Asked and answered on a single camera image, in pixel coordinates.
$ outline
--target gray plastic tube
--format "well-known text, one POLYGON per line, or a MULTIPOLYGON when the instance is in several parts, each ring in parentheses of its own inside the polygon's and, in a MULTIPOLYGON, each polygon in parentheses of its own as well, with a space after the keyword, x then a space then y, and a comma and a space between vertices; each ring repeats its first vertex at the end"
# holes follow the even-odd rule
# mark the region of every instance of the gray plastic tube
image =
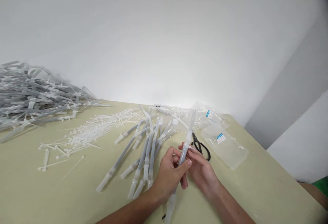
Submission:
POLYGON ((149 141, 149 135, 147 135, 147 137, 146 137, 146 142, 145 142, 145 145, 143 147, 144 149, 142 150, 142 154, 141 154, 141 158, 140 158, 140 161, 139 161, 139 165, 138 165, 138 168, 137 168, 136 173, 134 174, 134 178, 132 180, 130 191, 129 191, 129 194, 127 196, 128 199, 132 199, 133 194, 134 194, 134 190, 136 189, 136 186, 137 186, 137 183, 138 183, 138 180, 139 180, 139 176, 140 176, 140 173, 141 173, 142 165, 144 163, 144 159, 145 159, 146 149, 147 149, 148 143, 150 143, 150 141, 149 141))

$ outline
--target plastic tubing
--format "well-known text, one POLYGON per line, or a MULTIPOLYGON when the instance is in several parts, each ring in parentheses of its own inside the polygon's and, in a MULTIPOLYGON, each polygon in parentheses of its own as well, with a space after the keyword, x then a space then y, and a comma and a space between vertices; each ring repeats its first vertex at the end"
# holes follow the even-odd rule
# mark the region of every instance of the plastic tubing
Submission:
POLYGON ((168 113, 168 112, 164 112, 164 111, 162 111, 162 110, 158 110, 159 112, 161 112, 161 113, 164 113, 164 114, 166 114, 166 115, 171 115, 172 117, 174 117, 174 118, 176 118, 178 121, 180 121, 181 123, 182 123, 182 125, 184 125, 187 129, 189 128, 188 126, 187 126, 187 124, 186 123, 184 123, 179 117, 177 117, 176 115, 174 115, 174 114, 171 114, 171 113, 168 113))
POLYGON ((101 190, 103 189, 103 187, 105 186, 105 184, 107 184, 107 182, 109 181, 109 179, 113 176, 113 173, 115 172, 115 170, 117 169, 117 166, 120 164, 122 158, 124 157, 125 153, 127 152, 127 150, 129 149, 129 147, 131 146, 131 144, 133 143, 133 141, 135 140, 135 138, 140 135, 141 133, 147 131, 149 129, 149 127, 141 130, 137 135, 134 135, 132 137, 132 139, 130 140, 130 142, 127 144, 127 146, 125 147, 125 149, 123 150, 123 152, 121 153, 120 157, 117 159, 116 163, 114 164, 114 166, 110 169, 110 171, 108 171, 108 173, 106 173, 105 178, 102 180, 102 182, 100 183, 100 185, 97 187, 96 192, 101 192, 101 190))
POLYGON ((149 136, 149 141, 148 141, 148 145, 147 145, 147 149, 146 149, 146 155, 145 155, 145 164, 143 165, 143 179, 144 182, 146 182, 148 180, 148 169, 149 169, 149 152, 150 152, 150 146, 151 146, 151 142, 153 139, 154 133, 150 133, 149 136))
POLYGON ((177 132, 178 132, 177 130, 172 130, 168 135, 166 135, 162 140, 159 141, 159 143, 156 147, 156 151, 155 151, 155 158, 157 157, 157 154, 158 154, 162 144, 177 132))
POLYGON ((141 158, 139 160, 138 168, 137 168, 137 171, 134 174, 134 178, 132 180, 130 191, 129 191, 129 194, 127 196, 128 199, 132 199, 134 191, 136 189, 136 186, 137 186, 137 183, 138 183, 138 180, 139 180, 139 175, 141 173, 142 165, 144 163, 143 161, 145 159, 148 141, 149 141, 149 135, 147 135, 147 137, 146 137, 146 142, 145 142, 145 145, 143 147, 144 149, 142 150, 142 154, 141 154, 141 158))
POLYGON ((149 120, 149 126, 150 126, 150 133, 153 133, 153 124, 151 123, 151 117, 150 115, 144 110, 144 108, 140 107, 141 110, 143 111, 143 113, 145 114, 145 116, 147 117, 147 119, 149 120))
MULTIPOLYGON (((176 130, 171 130, 170 133, 166 133, 164 134, 163 133, 163 138, 159 138, 156 140, 156 146, 158 146, 159 144, 162 144, 164 141, 166 141, 170 136, 172 136, 174 133, 176 133, 177 131, 176 130)), ((134 170, 134 168, 136 166, 134 166, 135 164, 138 165, 139 164, 139 161, 140 161, 141 158, 139 158, 138 160, 134 161, 122 174, 121 174, 121 179, 124 179, 131 171, 134 170)))
MULTIPOLYGON (((189 124, 189 127, 188 127, 186 141, 183 144, 183 149, 182 149, 182 152, 181 152, 179 166, 185 161, 185 158, 186 158, 186 154, 187 154, 187 150, 188 150, 188 147, 189 147, 189 143, 191 141, 192 127, 193 127, 193 125, 195 123, 195 117, 196 117, 196 111, 193 110, 192 111, 191 120, 190 120, 190 124, 189 124)), ((166 211, 166 216, 165 216, 165 224, 170 224, 170 222, 171 222, 171 217, 172 217, 173 210, 174 210, 174 207, 175 207, 176 193, 177 193, 177 188, 175 188, 173 194, 168 199, 168 202, 167 202, 167 211, 166 211)))
POLYGON ((131 173, 136 166, 139 165, 140 158, 136 161, 134 161, 122 174, 121 174, 121 179, 124 179, 129 173, 131 173))
MULTIPOLYGON (((153 109, 153 110, 151 111, 151 113, 150 113, 150 117, 152 117, 152 114, 153 114, 154 112, 155 112, 155 109, 153 109)), ((146 121, 145 125, 143 126, 143 128, 146 128, 146 127, 148 126, 148 123, 149 123, 149 120, 147 119, 147 121, 146 121)), ((139 136, 137 137, 137 140, 136 140, 136 142, 134 143, 132 149, 135 150, 135 149, 137 148, 137 146, 139 145, 139 143, 140 143, 140 141, 141 141, 143 135, 144 135, 144 134, 141 134, 141 135, 139 135, 139 136)))
POLYGON ((163 125, 160 125, 160 136, 163 134, 163 125))
POLYGON ((157 117, 156 129, 155 129, 155 133, 154 133, 153 143, 151 145, 150 165, 149 165, 148 182, 147 182, 148 189, 154 183, 154 157, 155 157, 156 138, 157 138, 158 128, 159 128, 158 124, 159 124, 159 118, 157 117))
MULTIPOLYGON (((142 123, 144 123, 145 121, 147 122, 148 119, 141 120, 140 122, 141 122, 141 124, 142 124, 142 123)), ((126 136, 128 136, 128 135, 129 135, 134 129, 138 128, 139 123, 138 123, 137 125, 133 126, 132 128, 130 128, 129 130, 127 130, 125 133, 121 134, 121 135, 118 137, 118 139, 114 141, 114 145, 117 145, 121 140, 123 140, 126 136)))

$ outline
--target plastic bag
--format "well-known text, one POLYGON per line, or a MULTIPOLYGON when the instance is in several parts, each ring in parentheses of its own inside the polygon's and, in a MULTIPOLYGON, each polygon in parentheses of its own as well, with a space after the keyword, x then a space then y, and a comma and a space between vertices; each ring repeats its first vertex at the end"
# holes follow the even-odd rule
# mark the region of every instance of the plastic bag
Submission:
POLYGON ((202 130, 201 136, 215 154, 232 170, 235 170, 248 155, 248 150, 219 125, 208 125, 202 130))
POLYGON ((198 111, 195 125, 199 126, 201 129, 204 129, 208 125, 220 125, 224 129, 229 126, 226 123, 227 120, 222 118, 222 113, 216 109, 210 108, 198 101, 194 103, 193 108, 198 111))

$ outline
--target sticker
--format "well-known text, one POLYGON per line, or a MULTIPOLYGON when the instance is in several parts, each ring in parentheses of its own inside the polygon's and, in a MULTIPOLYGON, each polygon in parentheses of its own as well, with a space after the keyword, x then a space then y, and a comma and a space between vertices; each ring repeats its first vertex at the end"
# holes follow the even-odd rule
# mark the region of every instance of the sticker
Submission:
POLYGON ((216 137, 216 139, 218 140, 218 144, 220 144, 225 140, 225 136, 221 133, 219 136, 216 137))
POLYGON ((206 117, 212 119, 212 117, 213 117, 213 112, 210 111, 210 110, 208 110, 208 111, 207 111, 207 114, 206 114, 206 117))

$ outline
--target table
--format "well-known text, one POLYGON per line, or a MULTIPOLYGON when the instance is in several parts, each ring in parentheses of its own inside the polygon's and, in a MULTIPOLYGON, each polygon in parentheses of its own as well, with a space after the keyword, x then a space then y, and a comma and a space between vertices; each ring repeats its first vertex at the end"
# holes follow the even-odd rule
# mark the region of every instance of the table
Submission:
MULTIPOLYGON (((113 114, 137 104, 110 102, 113 107, 91 107, 70 122, 51 122, 42 128, 31 127, 23 134, 0 144, 0 223, 95 223, 129 202, 127 195, 134 173, 122 180, 120 174, 137 158, 142 146, 129 150, 124 162, 101 193, 95 192, 105 173, 112 167, 132 135, 116 147, 113 142, 131 125, 119 127, 99 139, 102 149, 88 148, 71 160, 49 167, 45 172, 44 150, 40 143, 60 139, 95 115, 113 114), (62 181, 82 155, 85 158, 62 181)), ((208 146, 211 165, 219 180, 256 223, 323 223, 328 213, 319 205, 236 121, 227 131, 248 149, 246 160, 235 170, 228 169, 208 146)), ((200 129, 195 131, 201 141, 200 129)), ((154 164, 156 175, 161 157, 171 145, 185 139, 179 132, 167 140, 154 164)), ((50 151, 49 163, 55 162, 50 151)), ((189 187, 178 187, 176 210, 171 223, 220 223, 215 210, 189 178, 189 187)), ((160 223, 166 206, 158 208, 146 223, 160 223)))

